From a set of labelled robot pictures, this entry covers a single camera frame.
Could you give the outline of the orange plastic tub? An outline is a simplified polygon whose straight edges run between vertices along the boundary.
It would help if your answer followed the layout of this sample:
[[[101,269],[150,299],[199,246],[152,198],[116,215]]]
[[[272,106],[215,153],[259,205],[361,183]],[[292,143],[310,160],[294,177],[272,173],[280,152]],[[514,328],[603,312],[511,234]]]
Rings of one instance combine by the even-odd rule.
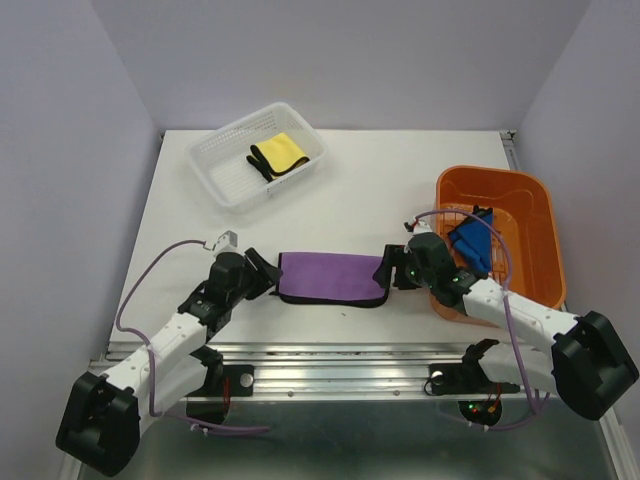
[[[503,283],[510,272],[509,289],[546,307],[558,309],[565,301],[566,285],[551,196],[535,177],[511,170],[455,166],[445,170],[436,184],[434,207],[444,214],[429,219],[443,238],[464,220],[461,210],[475,206],[493,210],[492,226],[507,250],[492,239],[491,278]],[[506,256],[512,259],[512,268]]]

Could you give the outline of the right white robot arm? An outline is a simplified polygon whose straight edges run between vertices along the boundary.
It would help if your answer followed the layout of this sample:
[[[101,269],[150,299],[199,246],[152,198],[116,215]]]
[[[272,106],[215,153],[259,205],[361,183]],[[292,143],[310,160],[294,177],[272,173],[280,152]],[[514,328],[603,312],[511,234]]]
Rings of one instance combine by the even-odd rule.
[[[484,339],[457,363],[437,366],[432,395],[514,392],[529,387],[559,397],[574,413],[600,419],[639,379],[639,370],[612,323],[590,311],[578,316],[507,292],[458,266],[433,232],[407,245],[388,245],[373,279],[382,287],[426,288],[438,304],[484,321],[524,341],[524,346]]]

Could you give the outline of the yellow black-edged towel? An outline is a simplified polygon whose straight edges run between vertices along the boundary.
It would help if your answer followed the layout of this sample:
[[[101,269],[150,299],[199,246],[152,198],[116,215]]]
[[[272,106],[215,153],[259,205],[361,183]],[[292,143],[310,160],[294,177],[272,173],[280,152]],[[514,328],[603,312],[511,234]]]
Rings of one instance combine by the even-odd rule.
[[[267,182],[272,182],[307,164],[310,159],[286,133],[279,133],[252,144],[246,161]]]

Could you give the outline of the white plastic basket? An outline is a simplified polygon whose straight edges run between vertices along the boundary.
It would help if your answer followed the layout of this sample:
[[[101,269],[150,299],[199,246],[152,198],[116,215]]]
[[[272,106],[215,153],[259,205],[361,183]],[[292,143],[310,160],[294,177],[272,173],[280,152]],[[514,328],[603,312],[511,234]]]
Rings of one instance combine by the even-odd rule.
[[[273,103],[196,140],[186,158],[220,206],[244,212],[309,176],[328,156],[291,106]]]

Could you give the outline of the blue towel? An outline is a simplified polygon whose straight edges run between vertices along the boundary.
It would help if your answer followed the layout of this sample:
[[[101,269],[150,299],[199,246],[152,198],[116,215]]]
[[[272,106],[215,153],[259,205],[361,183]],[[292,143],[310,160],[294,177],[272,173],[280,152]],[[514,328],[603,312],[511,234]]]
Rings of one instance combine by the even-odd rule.
[[[473,270],[488,274],[492,269],[491,231],[476,217],[488,225],[493,224],[493,209],[473,207],[473,217],[466,217],[447,236],[453,247],[466,264]]]

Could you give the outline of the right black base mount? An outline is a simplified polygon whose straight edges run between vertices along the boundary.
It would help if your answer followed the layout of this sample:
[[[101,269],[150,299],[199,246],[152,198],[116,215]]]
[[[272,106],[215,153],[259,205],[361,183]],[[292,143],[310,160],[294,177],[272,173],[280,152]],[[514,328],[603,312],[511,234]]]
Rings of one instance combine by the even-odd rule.
[[[520,387],[508,382],[494,382],[481,369],[479,361],[490,348],[498,345],[484,339],[469,346],[459,363],[436,363],[423,385],[427,396],[476,395],[475,400],[458,402],[459,411],[472,425],[494,427],[501,418],[502,395],[520,392]]]

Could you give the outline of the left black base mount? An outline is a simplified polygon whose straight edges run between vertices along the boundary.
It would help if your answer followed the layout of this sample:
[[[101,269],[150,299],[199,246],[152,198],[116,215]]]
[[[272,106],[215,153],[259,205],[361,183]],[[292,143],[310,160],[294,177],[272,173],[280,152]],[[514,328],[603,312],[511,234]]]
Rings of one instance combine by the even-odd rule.
[[[253,395],[255,367],[252,364],[225,364],[223,355],[209,347],[201,347],[191,356],[206,368],[206,376],[204,383],[188,397],[205,398],[205,401],[189,400],[186,415],[222,425],[231,409],[233,397],[248,398]]]

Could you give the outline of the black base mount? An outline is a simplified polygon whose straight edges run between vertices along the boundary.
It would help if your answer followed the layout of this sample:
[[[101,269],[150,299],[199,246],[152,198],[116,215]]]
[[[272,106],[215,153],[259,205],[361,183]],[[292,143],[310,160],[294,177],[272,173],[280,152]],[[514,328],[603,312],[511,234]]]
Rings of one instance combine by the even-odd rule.
[[[248,398],[253,395],[255,367],[252,364],[225,364],[223,355],[209,347],[201,347],[191,356],[206,368],[206,376],[204,383],[188,397],[205,398],[205,401],[189,400],[186,415],[222,425],[231,409],[233,397]]]
[[[475,400],[458,402],[459,411],[472,425],[494,427],[501,418],[502,395],[520,392],[520,387],[508,382],[494,382],[481,369],[479,361],[490,348],[498,345],[484,339],[469,346],[459,363],[436,363],[423,385],[427,396],[476,395]]]

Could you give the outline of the purple black-edged towel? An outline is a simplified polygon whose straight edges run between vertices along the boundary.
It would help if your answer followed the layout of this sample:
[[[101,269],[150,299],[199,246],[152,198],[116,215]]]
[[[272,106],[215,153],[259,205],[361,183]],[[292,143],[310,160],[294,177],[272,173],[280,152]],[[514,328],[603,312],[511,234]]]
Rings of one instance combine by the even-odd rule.
[[[374,280],[381,264],[378,256],[282,252],[282,276],[273,295],[292,305],[377,308],[389,295],[389,283],[380,286]]]

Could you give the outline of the aluminium mounting rail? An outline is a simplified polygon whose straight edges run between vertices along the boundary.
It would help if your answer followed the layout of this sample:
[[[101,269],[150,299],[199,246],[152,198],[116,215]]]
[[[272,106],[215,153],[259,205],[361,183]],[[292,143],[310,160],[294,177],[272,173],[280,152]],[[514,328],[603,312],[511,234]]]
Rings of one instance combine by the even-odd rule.
[[[436,363],[459,363],[465,346],[446,344],[399,345],[241,345],[221,348],[225,364],[255,367],[253,395],[233,397],[242,402],[348,402],[419,401],[428,398],[476,399],[476,395],[427,396],[423,385]],[[519,398],[524,389],[512,348],[499,343],[479,361],[494,382],[508,382],[520,392],[503,394]],[[205,401],[189,398],[179,403]]]

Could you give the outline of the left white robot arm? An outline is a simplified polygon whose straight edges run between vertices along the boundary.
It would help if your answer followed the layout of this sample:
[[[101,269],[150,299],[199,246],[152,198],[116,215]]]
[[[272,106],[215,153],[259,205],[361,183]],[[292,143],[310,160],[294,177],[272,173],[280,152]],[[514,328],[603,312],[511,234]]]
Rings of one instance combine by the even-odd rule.
[[[216,255],[209,276],[181,303],[153,337],[99,375],[83,373],[73,384],[55,445],[113,477],[130,462],[146,430],[187,394],[215,392],[223,357],[208,342],[242,301],[278,284],[282,272],[249,248]]]

